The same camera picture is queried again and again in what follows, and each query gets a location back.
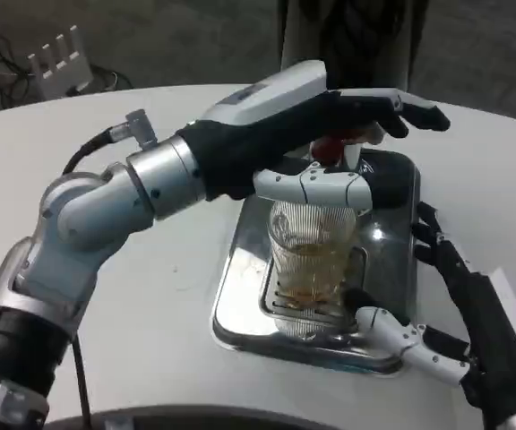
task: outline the black glove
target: black glove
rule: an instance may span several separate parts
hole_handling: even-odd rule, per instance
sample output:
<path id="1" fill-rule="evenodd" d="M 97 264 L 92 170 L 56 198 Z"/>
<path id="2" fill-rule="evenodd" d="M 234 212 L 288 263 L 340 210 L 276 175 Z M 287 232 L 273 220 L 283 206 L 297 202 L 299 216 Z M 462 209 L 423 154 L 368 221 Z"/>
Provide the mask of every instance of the black glove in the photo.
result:
<path id="1" fill-rule="evenodd" d="M 471 371 L 462 386 L 473 406 L 481 408 L 489 428 L 516 414 L 516 332 L 491 280 L 470 268 L 469 261 L 442 231 L 437 210 L 421 202 L 414 224 L 419 261 L 442 275 L 470 338 Z"/>

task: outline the glass cup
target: glass cup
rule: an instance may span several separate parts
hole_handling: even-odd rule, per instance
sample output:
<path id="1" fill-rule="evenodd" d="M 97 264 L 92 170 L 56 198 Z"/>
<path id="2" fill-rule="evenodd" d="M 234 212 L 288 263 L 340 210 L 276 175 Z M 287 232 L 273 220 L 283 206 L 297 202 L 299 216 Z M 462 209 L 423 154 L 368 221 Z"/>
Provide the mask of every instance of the glass cup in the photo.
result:
<path id="1" fill-rule="evenodd" d="M 275 202 L 270 236 L 278 292 L 302 305 L 332 300 L 348 266 L 356 211 Z"/>

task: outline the stainless steel tray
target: stainless steel tray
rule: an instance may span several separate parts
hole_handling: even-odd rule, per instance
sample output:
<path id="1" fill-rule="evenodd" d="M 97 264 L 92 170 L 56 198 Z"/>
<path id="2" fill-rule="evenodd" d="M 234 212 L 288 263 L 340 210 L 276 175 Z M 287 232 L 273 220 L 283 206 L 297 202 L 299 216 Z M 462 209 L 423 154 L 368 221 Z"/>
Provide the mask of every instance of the stainless steel tray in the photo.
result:
<path id="1" fill-rule="evenodd" d="M 409 225 L 416 216 L 419 174 L 409 159 L 391 155 L 401 157 L 414 177 L 410 199 L 403 208 L 359 218 L 352 258 L 361 255 L 364 270 L 347 276 L 346 287 L 361 287 L 393 312 L 413 316 L 416 265 Z M 273 305 L 280 297 L 275 293 L 267 231 L 271 205 L 256 197 L 243 205 L 213 309 L 216 339 L 228 348 L 314 366 L 379 374 L 398 371 L 398 358 L 369 346 L 339 309 L 316 312 Z"/>

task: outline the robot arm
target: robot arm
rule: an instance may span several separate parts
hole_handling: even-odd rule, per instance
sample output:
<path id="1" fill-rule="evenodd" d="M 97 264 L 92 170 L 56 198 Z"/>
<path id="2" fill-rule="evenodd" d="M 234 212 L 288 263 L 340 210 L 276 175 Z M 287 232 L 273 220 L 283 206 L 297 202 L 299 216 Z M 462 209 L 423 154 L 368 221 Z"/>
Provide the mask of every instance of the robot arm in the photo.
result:
<path id="1" fill-rule="evenodd" d="M 393 315 L 352 290 L 345 295 L 359 332 L 368 341 L 452 385 L 483 412 L 486 428 L 516 429 L 516 297 L 503 271 L 474 271 L 460 247 L 441 229 L 436 210 L 417 206 L 425 222 L 413 226 L 418 260 L 442 275 L 470 337 L 462 340 Z"/>
<path id="2" fill-rule="evenodd" d="M 437 107 L 400 91 L 327 90 L 323 63 L 314 61 L 236 92 L 163 142 L 153 142 L 139 117 L 111 129 L 109 139 L 141 136 L 143 150 L 100 176 L 57 179 L 43 195 L 34 234 L 0 268 L 0 428 L 43 425 L 55 368 L 77 332 L 98 270 L 130 234 L 222 194 L 239 199 L 260 190 L 277 198 L 271 191 L 280 186 L 276 176 L 269 186 L 263 175 L 284 164 L 286 152 L 373 121 L 404 137 L 408 129 L 399 116 L 418 128 L 449 127 Z M 310 182 L 313 168 L 305 176 Z M 331 175 L 324 171 L 321 178 L 340 183 L 329 192 L 335 204 L 346 195 L 347 204 L 367 209 L 395 194 L 391 178 Z M 331 182 L 316 188 L 294 181 L 303 190 L 297 198 L 333 204 L 323 197 Z"/>

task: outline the white table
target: white table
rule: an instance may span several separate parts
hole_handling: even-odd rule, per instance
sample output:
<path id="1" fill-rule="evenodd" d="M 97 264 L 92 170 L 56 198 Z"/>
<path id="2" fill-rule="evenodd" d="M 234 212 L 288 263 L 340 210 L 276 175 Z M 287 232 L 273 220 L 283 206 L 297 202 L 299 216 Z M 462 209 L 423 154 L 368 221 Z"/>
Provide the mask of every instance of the white table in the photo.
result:
<path id="1" fill-rule="evenodd" d="M 196 118 L 234 85 L 133 90 L 0 113 L 0 263 L 35 227 L 39 198 L 93 134 L 145 108 L 159 138 Z M 516 287 L 516 121 L 444 106 L 447 133 L 411 130 L 382 148 L 421 170 L 424 200 L 438 207 L 481 270 L 502 265 Z M 102 171 L 135 151 L 106 148 L 82 163 Z M 459 390 L 414 369 L 394 378 L 323 370 L 223 349 L 211 307 L 239 202 L 201 203 L 132 236 L 99 274 L 81 327 L 93 410 L 157 404 L 267 409 L 360 429 L 480 428 Z M 419 314 L 465 336 L 438 275 L 419 267 Z M 79 415 L 71 352 L 57 371 L 50 419 Z"/>

